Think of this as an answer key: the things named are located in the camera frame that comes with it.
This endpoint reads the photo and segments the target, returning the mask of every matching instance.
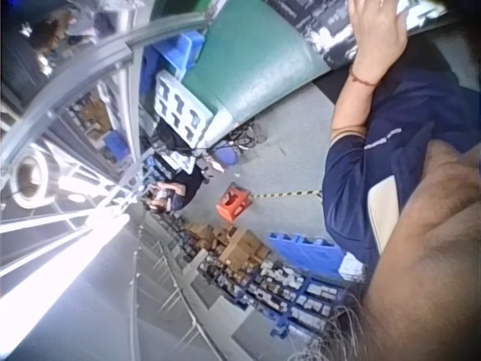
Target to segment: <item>caution tape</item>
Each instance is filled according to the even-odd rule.
[[[250,198],[279,198],[279,197],[293,197],[293,196],[317,196],[322,200],[321,190],[303,190],[300,192],[284,192],[284,193],[264,193],[264,194],[251,194]]]

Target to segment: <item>wrist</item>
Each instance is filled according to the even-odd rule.
[[[386,70],[379,67],[376,62],[369,60],[369,58],[357,55],[352,64],[352,73],[366,83],[378,84],[386,74]]]

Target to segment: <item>blue plastic crate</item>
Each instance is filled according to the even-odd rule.
[[[104,138],[105,147],[108,148],[117,162],[130,154],[129,146],[117,130],[111,131]]]
[[[199,32],[185,32],[153,44],[178,71],[185,72],[195,65],[205,37]]]
[[[326,278],[342,280],[339,268],[344,259],[342,249],[321,238],[271,233],[268,240],[280,255],[293,266]]]

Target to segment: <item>shirt logo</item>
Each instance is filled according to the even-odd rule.
[[[367,149],[377,147],[378,145],[385,144],[388,142],[388,139],[390,139],[394,134],[401,133],[402,131],[403,129],[401,128],[393,129],[392,131],[389,132],[389,134],[386,137],[381,138],[379,141],[375,141],[374,143],[366,145],[364,149],[367,150]]]

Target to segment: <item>red string bracelet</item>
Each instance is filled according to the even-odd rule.
[[[354,81],[354,83],[361,83],[362,85],[365,85],[365,86],[378,86],[380,84],[380,82],[373,84],[373,83],[368,83],[367,81],[363,81],[359,79],[358,77],[356,77],[356,75],[352,71],[352,66],[349,68],[349,74],[351,75],[352,81]]]

